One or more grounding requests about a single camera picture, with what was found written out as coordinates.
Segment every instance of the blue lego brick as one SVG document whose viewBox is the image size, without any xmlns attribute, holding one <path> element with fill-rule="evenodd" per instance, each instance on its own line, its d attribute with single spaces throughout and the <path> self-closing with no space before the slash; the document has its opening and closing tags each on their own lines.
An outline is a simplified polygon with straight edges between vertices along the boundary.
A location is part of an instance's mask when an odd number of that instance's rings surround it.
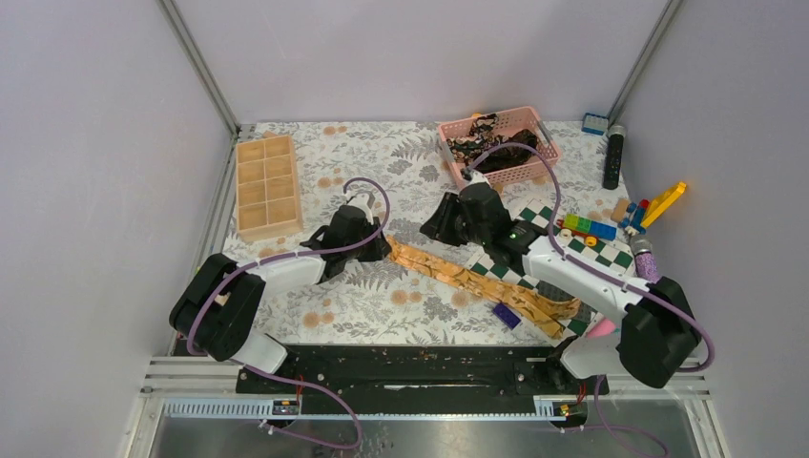
<svg viewBox="0 0 809 458">
<path fill-rule="evenodd" d="M 643 220 L 643 216 L 646 214 L 646 209 L 643 207 L 637 207 L 637 211 L 634 212 L 633 220 L 632 220 L 632 227 L 640 231 L 643 227 L 640 225 L 640 221 Z"/>
<path fill-rule="evenodd" d="M 600 222 L 594 222 L 590 228 L 590 233 L 599 239 L 603 240 L 615 240 L 615 235 L 617 234 L 617 229 L 607 224 L 602 224 Z"/>
<path fill-rule="evenodd" d="M 584 113 L 584 117 L 582 117 L 582 132 L 603 135 L 609 127 L 610 120 L 606 116 Z"/>
<path fill-rule="evenodd" d="M 499 318 L 503 323 L 508 326 L 508 329 L 513 329 L 517 327 L 517 324 L 520 323 L 520 317 L 514 314 L 511 310 L 508 310 L 508 307 L 502 302 L 498 303 L 491 309 L 497 318 Z"/>
</svg>

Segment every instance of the wooden ice cube tray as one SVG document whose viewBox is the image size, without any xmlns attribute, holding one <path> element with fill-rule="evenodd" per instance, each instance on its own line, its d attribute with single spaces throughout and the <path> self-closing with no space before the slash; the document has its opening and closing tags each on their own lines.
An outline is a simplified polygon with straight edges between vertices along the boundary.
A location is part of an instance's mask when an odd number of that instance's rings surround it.
<svg viewBox="0 0 809 458">
<path fill-rule="evenodd" d="M 289 135 L 236 145 L 236 210 L 244 241 L 303 230 L 295 144 Z"/>
</svg>

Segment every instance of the floral tablecloth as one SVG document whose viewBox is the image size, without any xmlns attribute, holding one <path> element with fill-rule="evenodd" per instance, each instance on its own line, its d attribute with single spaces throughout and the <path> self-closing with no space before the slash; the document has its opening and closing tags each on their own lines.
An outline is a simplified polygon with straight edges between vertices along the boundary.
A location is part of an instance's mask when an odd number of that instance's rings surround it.
<svg viewBox="0 0 809 458">
<path fill-rule="evenodd" d="M 607 219 L 627 193 L 623 182 L 614 191 L 601 188 L 600 137 L 582 133 L 580 122 L 546 126 L 562 150 L 553 170 L 561 183 L 563 210 Z M 392 208 L 386 235 L 462 265 L 479 252 L 475 246 L 451 247 L 419 233 L 444 192 L 456 189 L 438 153 L 437 123 L 270 122 L 246 127 L 242 140 L 267 131 L 294 139 L 304 230 L 248 243 L 239 238 L 231 218 L 222 252 L 232 259 L 294 249 L 328 223 L 342 204 L 342 184 L 352 177 L 373 178 L 388 192 Z M 514 216 L 531 198 L 555 198 L 549 178 L 507 185 L 501 196 Z M 375 205 L 381 217 L 382 199 Z M 492 314 L 493 306 L 388 260 L 349 262 L 345 272 L 324 284 L 278 295 L 268 284 L 254 327 L 287 344 L 555 344 L 527 321 L 508 329 Z"/>
</svg>

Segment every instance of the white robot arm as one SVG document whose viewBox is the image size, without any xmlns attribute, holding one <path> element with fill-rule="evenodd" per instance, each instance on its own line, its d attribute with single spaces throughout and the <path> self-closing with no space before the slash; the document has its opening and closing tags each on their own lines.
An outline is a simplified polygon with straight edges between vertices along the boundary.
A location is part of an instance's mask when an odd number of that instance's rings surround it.
<svg viewBox="0 0 809 458">
<path fill-rule="evenodd" d="M 285 259 L 254 267 L 232 279 L 202 317 L 194 336 L 197 348 L 217 361 L 234 360 L 267 373 L 275 373 L 287 356 L 286 348 L 271 336 L 252 329 L 264 286 L 272 294 L 329 281 L 347 262 L 373 262 L 390 253 L 382 231 L 369 243 L 338 251 L 373 236 L 379 219 L 371 213 L 373 196 L 360 192 L 350 197 L 327 226 L 319 228 L 302 248 Z M 175 305 L 170 324 L 188 336 L 201 307 L 222 279 L 237 270 L 235 261 L 222 254 L 208 258 Z"/>
<path fill-rule="evenodd" d="M 579 338 L 557 347 L 560 364 L 574 378 L 628 372 L 646 385 L 663 387 L 701 338 L 674 313 L 627 291 L 626 285 L 649 292 L 693 316 L 679 285 L 665 277 L 649 283 L 627 276 L 625 284 L 616 286 L 587 270 L 615 276 L 606 266 L 577 259 L 586 264 L 583 269 L 566 260 L 554 249 L 545 228 L 512 220 L 500 196 L 478 175 L 473 173 L 468 178 L 469 185 L 460 193 L 445 193 L 421 232 L 454 246 L 479 244 L 497 264 L 547 281 L 620 325 L 620 335 Z"/>
</svg>

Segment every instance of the white wall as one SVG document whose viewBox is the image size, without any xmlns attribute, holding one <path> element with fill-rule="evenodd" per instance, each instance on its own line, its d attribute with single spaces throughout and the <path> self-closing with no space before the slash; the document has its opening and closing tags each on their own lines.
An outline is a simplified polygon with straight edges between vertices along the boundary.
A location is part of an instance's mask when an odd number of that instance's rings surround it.
<svg viewBox="0 0 809 458">
<path fill-rule="evenodd" d="M 666 0 L 178 0 L 236 117 L 605 114 Z"/>
<path fill-rule="evenodd" d="M 735 457 L 809 449 L 807 19 L 800 0 L 686 2 L 623 116 L 634 196 L 690 184 L 650 234 L 716 340 Z"/>
<path fill-rule="evenodd" d="M 0 456 L 114 456 L 228 135 L 154 1 L 0 2 Z"/>
</svg>

